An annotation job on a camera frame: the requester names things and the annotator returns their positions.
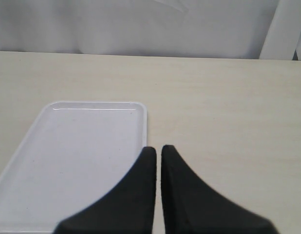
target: white curtain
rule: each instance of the white curtain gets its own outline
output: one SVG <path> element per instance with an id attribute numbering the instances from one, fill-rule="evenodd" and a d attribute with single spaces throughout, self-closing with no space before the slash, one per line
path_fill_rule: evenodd
<path id="1" fill-rule="evenodd" d="M 0 50 L 257 59 L 277 4 L 0 0 Z"/>

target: rectangular tray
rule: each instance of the rectangular tray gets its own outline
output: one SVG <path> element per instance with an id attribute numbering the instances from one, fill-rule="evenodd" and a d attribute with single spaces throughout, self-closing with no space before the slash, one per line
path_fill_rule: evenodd
<path id="1" fill-rule="evenodd" d="M 100 199 L 146 146 L 136 102 L 56 102 L 45 107 L 0 176 L 0 234 L 51 233 Z"/>

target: table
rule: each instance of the table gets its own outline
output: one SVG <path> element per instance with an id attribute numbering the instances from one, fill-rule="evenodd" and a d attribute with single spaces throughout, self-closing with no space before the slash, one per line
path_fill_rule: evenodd
<path id="1" fill-rule="evenodd" d="M 0 52 L 0 173 L 56 100 L 144 103 L 158 154 L 174 144 L 214 189 L 301 234 L 301 61 Z"/>

